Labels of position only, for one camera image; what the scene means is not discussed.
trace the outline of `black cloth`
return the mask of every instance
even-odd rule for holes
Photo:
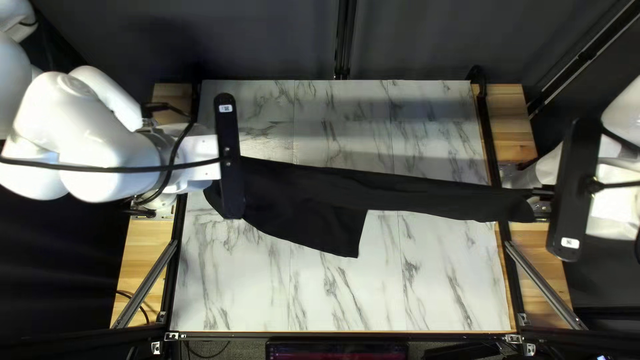
[[[243,219],[274,237],[349,258],[358,257],[368,210],[412,211],[457,220],[534,221],[531,190],[319,168],[241,158]],[[220,190],[205,197],[218,212]]]

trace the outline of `table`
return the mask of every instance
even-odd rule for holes
[[[189,110],[189,100],[189,85],[156,85],[154,101],[168,101],[179,108]],[[526,114],[522,87],[520,85],[490,85],[488,105],[499,161],[524,162],[535,158],[535,146]],[[170,115],[170,113],[157,114],[157,118],[160,122],[182,120]],[[136,289],[157,255],[166,245],[170,237],[169,224],[171,222],[147,220],[133,220],[131,222],[120,276],[119,288],[121,290],[133,292]],[[544,248],[545,226],[546,224],[512,224],[512,237],[547,281],[570,304],[561,262],[547,253]],[[525,309],[531,322],[534,325],[563,326],[562,320],[553,313],[542,295],[536,293],[537,288],[526,279],[526,275],[520,276],[520,283]],[[155,318],[154,310],[159,309],[157,290],[161,292],[161,287],[158,284],[154,286],[154,290],[143,305],[149,310],[152,320]],[[116,304],[121,307],[126,303],[125,300],[123,297],[116,298]],[[114,318],[118,313],[119,311],[115,309]],[[514,329],[513,314],[511,313],[509,317],[511,328]],[[137,314],[131,325],[143,323],[143,317]]]

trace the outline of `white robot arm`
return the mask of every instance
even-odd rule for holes
[[[186,124],[142,124],[137,103],[98,69],[46,72],[26,90],[2,157],[101,168],[167,165]],[[218,157],[216,135],[198,125],[189,134],[177,150],[175,164]],[[38,200],[66,193],[86,202],[124,199],[154,192],[165,183],[166,175],[162,171],[78,172],[0,163],[1,185]],[[219,178],[217,163],[176,170],[163,193],[202,190]]]
[[[23,41],[37,27],[38,22],[29,1],[0,1],[0,31],[9,35],[14,41]]]

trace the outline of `marble tile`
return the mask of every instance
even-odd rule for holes
[[[386,81],[296,81],[294,162],[393,172]]]
[[[370,215],[358,259],[293,244],[291,331],[405,329],[397,215]]]
[[[199,197],[192,193],[189,201]],[[290,247],[244,220],[188,211],[171,328],[287,331]]]
[[[399,216],[407,330],[510,330],[493,224]]]
[[[214,128],[213,98],[236,98],[241,153],[292,161],[293,81],[204,81],[198,122]],[[291,244],[225,220],[202,192],[187,201],[172,329],[286,331]]]
[[[468,81],[388,82],[396,174],[487,184]]]
[[[486,183],[464,81],[206,81],[238,103],[244,155],[302,165]],[[358,259],[224,220],[189,195],[172,329],[504,331],[492,224],[370,211]]]
[[[290,163],[293,152],[293,80],[205,80],[198,122],[215,128],[213,99],[228,92],[236,98],[240,153]]]
[[[396,174],[488,183],[467,81],[389,81]],[[399,212],[408,330],[509,330],[493,224]]]

